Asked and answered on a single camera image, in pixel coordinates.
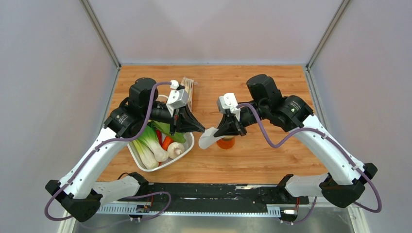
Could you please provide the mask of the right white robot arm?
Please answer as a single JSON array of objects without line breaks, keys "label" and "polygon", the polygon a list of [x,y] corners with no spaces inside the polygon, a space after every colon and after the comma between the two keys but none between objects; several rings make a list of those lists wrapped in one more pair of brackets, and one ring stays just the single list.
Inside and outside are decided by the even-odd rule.
[{"label": "right white robot arm", "polygon": [[377,167],[351,155],[302,98],[284,96],[272,77],[259,74],[250,78],[246,85],[251,101],[239,103],[233,93],[218,98],[218,109],[223,117],[218,127],[212,129],[213,140],[244,136],[248,126],[257,124],[269,145],[279,148],[280,143],[270,140],[262,124],[263,120],[268,120],[285,131],[287,138],[297,138],[327,169],[321,175],[286,175],[278,184],[277,196],[281,202],[289,203],[296,197],[308,196],[323,197],[340,208],[358,205],[366,185],[372,184]]}]

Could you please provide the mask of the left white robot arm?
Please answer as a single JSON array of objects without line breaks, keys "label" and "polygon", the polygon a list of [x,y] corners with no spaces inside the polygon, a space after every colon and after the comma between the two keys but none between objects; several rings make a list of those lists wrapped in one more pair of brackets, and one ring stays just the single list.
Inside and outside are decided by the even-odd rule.
[{"label": "left white robot arm", "polygon": [[125,198],[143,201],[148,197],[147,182],[137,173],[113,182],[99,182],[98,178],[129,142],[143,134],[150,120],[169,124],[171,134],[205,131],[189,109],[184,86],[176,80],[167,85],[171,92],[163,103],[157,101],[158,82],[146,77],[137,79],[74,168],[61,179],[46,184],[51,201],[58,201],[69,218],[85,222],[105,204]]}]

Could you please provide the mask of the white paper coffee filter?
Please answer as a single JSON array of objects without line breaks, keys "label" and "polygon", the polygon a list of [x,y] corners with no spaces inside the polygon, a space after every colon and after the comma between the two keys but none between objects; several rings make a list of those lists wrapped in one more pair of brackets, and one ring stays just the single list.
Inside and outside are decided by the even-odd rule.
[{"label": "white paper coffee filter", "polygon": [[212,144],[216,143],[220,138],[215,137],[214,134],[218,131],[217,128],[211,127],[205,130],[198,140],[198,145],[201,149],[205,150]]}]

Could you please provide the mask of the orange glass carafe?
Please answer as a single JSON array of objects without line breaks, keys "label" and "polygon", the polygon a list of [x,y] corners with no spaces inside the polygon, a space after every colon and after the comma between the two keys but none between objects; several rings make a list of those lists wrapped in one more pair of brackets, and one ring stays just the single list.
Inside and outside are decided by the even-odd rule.
[{"label": "orange glass carafe", "polygon": [[226,136],[216,141],[216,143],[221,149],[228,150],[230,148],[233,148],[235,144],[235,137]]}]

